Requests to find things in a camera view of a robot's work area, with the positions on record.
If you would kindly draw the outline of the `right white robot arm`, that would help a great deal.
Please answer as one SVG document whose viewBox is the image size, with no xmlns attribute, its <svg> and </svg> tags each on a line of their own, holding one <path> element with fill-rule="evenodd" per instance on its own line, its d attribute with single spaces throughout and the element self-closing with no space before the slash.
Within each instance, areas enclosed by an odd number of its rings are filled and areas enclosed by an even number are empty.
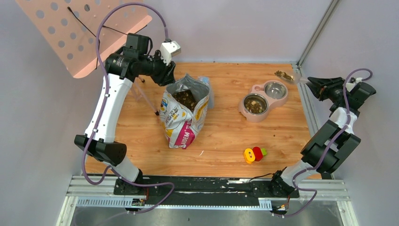
<svg viewBox="0 0 399 226">
<path fill-rule="evenodd" d="M 321 79 L 309 77 L 306 85 L 319 100 L 332 102 L 331 114 L 301 151 L 302 158 L 295 164 L 278 170 L 268 184 L 274 196 L 288 196 L 300 181 L 317 173 L 332 173 L 360 144 L 353 132 L 359 108 L 376 94 L 363 78 Z"/>
</svg>

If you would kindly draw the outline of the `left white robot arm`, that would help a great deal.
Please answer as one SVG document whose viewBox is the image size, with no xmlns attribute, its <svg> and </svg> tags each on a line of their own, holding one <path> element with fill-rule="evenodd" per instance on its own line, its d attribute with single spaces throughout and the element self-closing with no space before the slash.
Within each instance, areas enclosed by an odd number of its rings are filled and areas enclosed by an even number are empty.
<svg viewBox="0 0 399 226">
<path fill-rule="evenodd" d="M 142 172 L 127 157 L 127 146 L 115 141 L 117 121 L 123 102 L 140 75 L 151 77 L 159 86 L 175 82 L 175 63 L 172 57 L 181 52 L 176 41 L 167 39 L 153 55 L 152 40 L 148 36 L 129 33 L 126 44 L 110 54 L 104 66 L 101 94 L 93 118 L 83 135 L 76 135 L 74 143 L 83 152 L 81 164 L 91 156 L 107 165 L 126 180 L 126 189 L 140 194 L 144 189 Z"/>
</svg>

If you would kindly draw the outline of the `pet food bag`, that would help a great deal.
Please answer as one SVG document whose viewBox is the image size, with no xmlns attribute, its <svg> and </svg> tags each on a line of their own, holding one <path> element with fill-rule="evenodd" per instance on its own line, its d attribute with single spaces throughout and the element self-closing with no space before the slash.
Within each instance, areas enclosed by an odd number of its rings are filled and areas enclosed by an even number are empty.
<svg viewBox="0 0 399 226">
<path fill-rule="evenodd" d="M 186 149 L 205 123 L 211 87 L 189 74 L 166 86 L 160 120 L 169 148 Z"/>
</svg>

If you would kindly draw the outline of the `clear plastic scoop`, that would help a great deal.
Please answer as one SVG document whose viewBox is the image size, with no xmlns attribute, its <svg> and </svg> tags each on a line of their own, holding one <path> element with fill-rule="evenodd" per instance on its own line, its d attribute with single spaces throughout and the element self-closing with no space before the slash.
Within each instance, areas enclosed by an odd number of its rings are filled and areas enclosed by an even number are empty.
<svg viewBox="0 0 399 226">
<path fill-rule="evenodd" d="M 307 78 L 303 77 L 302 75 L 300 75 L 299 73 L 296 73 L 296 72 L 287 73 L 284 71 L 277 70 L 274 74 L 275 74 L 275 76 L 282 79 L 283 81 L 285 81 L 289 84 L 293 84 L 293 85 L 296 85 L 299 83 L 307 84 L 310 82 Z"/>
</svg>

